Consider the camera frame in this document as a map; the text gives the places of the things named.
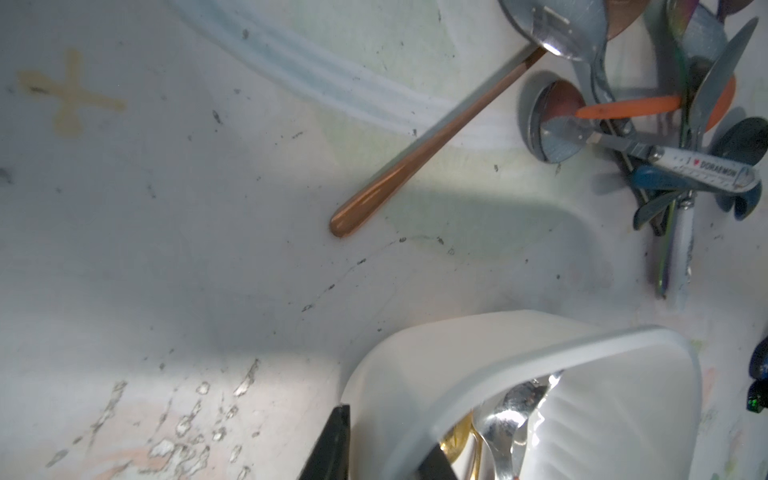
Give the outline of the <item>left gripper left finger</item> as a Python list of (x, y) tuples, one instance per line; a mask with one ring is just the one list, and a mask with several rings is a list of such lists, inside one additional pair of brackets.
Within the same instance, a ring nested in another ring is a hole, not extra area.
[(350, 406), (333, 408), (299, 480), (347, 480), (351, 440)]

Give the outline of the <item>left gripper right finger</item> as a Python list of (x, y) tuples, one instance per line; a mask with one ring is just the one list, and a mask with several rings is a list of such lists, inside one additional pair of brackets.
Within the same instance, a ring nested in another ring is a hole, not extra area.
[(457, 480), (451, 463), (439, 446), (434, 446), (413, 473), (415, 480)]

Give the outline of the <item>gold spoon green handle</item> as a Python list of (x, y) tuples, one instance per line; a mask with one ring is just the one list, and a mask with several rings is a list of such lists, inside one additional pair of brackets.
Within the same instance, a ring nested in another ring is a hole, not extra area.
[(482, 439), (474, 428), (472, 412), (464, 416), (445, 434), (439, 446), (448, 462), (453, 465), (463, 453), (470, 438), (474, 441), (474, 448), (467, 479), (478, 480), (482, 462)]

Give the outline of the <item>steel spoon green marbled handle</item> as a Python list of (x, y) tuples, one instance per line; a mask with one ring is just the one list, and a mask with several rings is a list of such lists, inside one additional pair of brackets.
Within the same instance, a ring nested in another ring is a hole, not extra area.
[(544, 377), (518, 384), (473, 410), (473, 425), (491, 452), (496, 479), (518, 479), (527, 448), (527, 421), (547, 393)]

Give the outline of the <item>white plastic storage box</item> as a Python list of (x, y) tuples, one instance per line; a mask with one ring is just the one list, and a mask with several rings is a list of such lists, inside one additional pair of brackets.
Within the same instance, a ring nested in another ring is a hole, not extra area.
[(414, 326), (345, 387), (350, 475), (409, 478), (468, 419), (498, 479), (685, 479), (701, 390), (692, 346), (661, 326), (533, 310)]

